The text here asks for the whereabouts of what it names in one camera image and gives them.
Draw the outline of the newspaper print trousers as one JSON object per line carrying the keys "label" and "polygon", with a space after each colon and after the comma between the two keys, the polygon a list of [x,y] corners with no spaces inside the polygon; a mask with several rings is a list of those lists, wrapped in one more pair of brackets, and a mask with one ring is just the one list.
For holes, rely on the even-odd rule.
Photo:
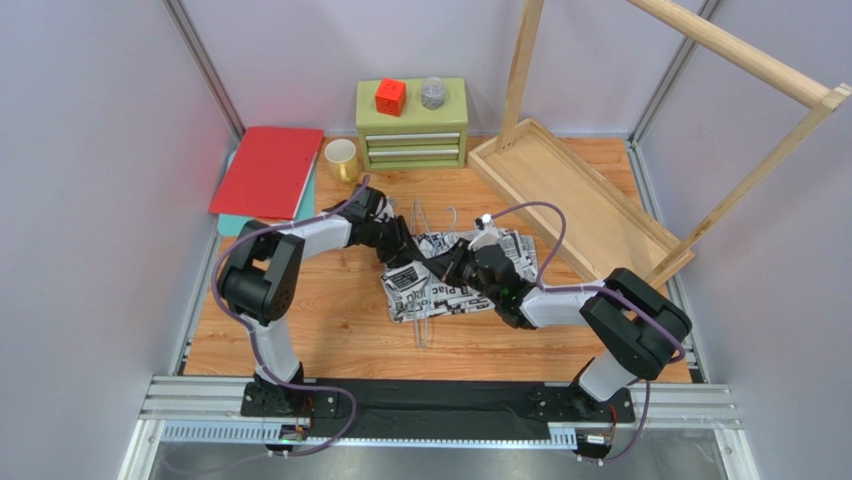
{"label": "newspaper print trousers", "polygon": [[531,329],[521,302],[534,287],[538,258],[533,239],[501,229],[497,243],[468,248],[471,232],[422,234],[415,238],[423,261],[388,266],[381,283],[390,319],[396,323],[493,309],[510,327]]}

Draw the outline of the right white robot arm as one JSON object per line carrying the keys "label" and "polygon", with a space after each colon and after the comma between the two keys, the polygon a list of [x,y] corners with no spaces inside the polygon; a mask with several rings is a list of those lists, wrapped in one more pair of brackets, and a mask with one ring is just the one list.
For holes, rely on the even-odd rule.
{"label": "right white robot arm", "polygon": [[474,250],[465,240],[425,265],[443,283],[483,295],[512,328],[588,325],[605,351],[571,382],[569,401],[581,416],[637,380],[657,379],[685,356],[691,319],[627,268],[589,283],[540,286],[523,278],[500,246]]}

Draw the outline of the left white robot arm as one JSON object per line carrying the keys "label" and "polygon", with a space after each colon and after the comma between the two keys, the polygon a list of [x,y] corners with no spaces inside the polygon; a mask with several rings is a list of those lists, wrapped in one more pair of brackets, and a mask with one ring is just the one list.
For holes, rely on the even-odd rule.
{"label": "left white robot arm", "polygon": [[252,220],[220,256],[211,281],[214,299],[246,329],[255,358],[242,415],[294,417],[307,410],[311,390],[286,315],[303,261],[351,246],[374,249],[390,268],[425,258],[404,217],[394,214],[381,191],[365,184],[314,217],[279,225]]}

